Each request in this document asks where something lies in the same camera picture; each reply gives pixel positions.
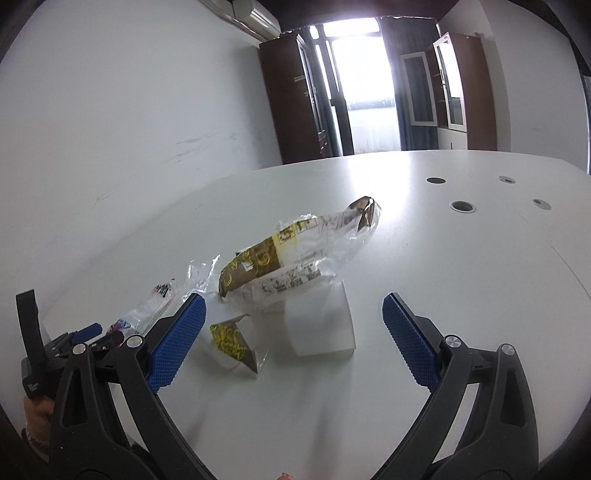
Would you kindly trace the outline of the person's left hand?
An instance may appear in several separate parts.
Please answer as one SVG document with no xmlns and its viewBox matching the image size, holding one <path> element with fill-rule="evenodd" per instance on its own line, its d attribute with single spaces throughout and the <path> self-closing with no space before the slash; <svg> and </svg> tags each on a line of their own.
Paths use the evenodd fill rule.
<svg viewBox="0 0 591 480">
<path fill-rule="evenodd" d="M 44 462 L 49 461 L 49 442 L 54 401 L 46 396 L 23 398 L 26 419 L 23 439 Z"/>
</svg>

